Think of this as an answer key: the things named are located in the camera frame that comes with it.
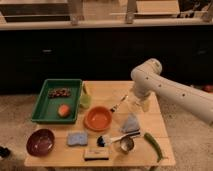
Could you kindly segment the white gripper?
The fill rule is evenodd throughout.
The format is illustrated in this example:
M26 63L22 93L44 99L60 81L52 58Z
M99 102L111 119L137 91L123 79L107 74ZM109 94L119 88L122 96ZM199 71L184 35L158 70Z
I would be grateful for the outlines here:
M147 112L150 106L149 96L151 92L146 88L139 88L136 84L132 86L129 91L129 102L131 108L134 110L141 109L143 112Z

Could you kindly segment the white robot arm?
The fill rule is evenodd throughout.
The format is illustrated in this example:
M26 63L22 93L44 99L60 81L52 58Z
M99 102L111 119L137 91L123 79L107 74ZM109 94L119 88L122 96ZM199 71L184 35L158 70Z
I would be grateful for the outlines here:
M166 79L161 72L162 64L155 58L136 66L131 71L135 96L145 100L154 91L213 126L213 94Z

